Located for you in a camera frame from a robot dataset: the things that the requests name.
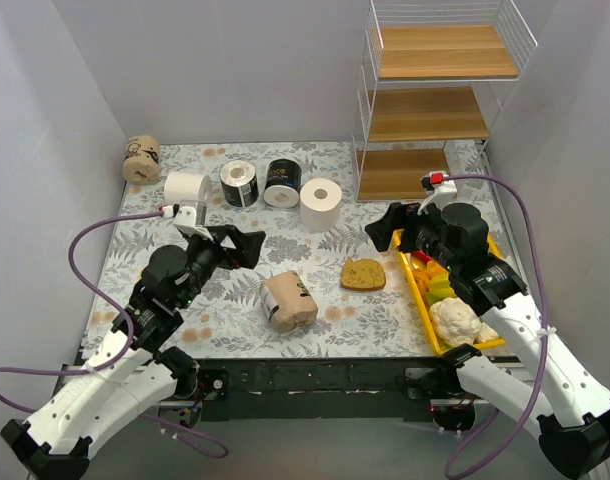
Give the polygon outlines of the brown roll barcode label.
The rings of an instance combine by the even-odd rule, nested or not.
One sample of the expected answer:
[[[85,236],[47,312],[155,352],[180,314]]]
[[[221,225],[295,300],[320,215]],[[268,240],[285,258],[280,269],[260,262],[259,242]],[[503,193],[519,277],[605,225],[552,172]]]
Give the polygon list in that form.
[[[279,333],[311,325],[318,316],[314,298],[294,270],[264,281],[260,300],[270,326]]]

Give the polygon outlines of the brown roll cartoon print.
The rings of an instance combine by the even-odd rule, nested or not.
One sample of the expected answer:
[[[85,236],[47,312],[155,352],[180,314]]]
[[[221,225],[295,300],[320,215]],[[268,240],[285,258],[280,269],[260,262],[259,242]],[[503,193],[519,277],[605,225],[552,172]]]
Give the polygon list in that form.
[[[127,139],[122,165],[124,180],[130,185],[151,185],[160,178],[160,143],[152,136]]]

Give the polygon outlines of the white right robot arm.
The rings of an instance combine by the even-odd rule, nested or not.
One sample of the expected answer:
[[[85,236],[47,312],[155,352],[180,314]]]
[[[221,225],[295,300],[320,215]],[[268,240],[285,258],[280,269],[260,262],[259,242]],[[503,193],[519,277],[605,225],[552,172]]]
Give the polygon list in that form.
[[[378,251],[399,231],[400,252],[421,251],[445,268],[457,297],[500,334],[534,379],[527,385],[463,344],[440,356],[426,385],[439,385],[449,397],[467,392],[486,400],[532,434],[568,479],[610,458],[610,390],[548,326],[520,276],[490,251],[488,225],[477,208],[393,203],[365,231]]]

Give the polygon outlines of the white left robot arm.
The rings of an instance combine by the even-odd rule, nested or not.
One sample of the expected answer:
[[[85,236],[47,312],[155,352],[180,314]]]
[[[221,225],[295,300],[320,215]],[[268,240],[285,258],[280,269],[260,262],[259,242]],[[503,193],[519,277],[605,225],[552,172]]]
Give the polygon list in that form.
[[[159,401],[190,398],[197,362],[166,341],[183,323],[182,310],[217,269],[256,267],[266,235],[233,225],[196,230],[187,246],[156,249],[128,304],[95,353],[25,420],[11,420],[2,439],[35,479],[79,479],[117,432]]]

